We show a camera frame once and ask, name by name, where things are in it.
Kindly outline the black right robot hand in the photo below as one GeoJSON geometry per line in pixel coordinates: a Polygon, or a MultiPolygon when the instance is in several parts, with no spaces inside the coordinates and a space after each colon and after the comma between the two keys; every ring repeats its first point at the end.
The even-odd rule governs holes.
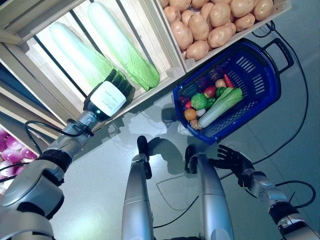
{"type": "Polygon", "coordinates": [[[255,168],[246,156],[220,144],[217,150],[217,157],[218,159],[209,159],[211,165],[219,169],[231,170],[237,177],[240,187],[250,187],[251,175],[255,172],[255,168]]]}

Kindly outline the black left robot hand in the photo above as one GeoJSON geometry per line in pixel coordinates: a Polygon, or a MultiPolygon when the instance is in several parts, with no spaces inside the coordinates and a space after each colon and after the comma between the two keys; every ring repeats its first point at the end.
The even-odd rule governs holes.
{"type": "Polygon", "coordinates": [[[83,110],[94,113],[99,122],[104,122],[130,103],[135,91],[135,87],[120,71],[112,69],[105,80],[86,97],[83,110]]]}

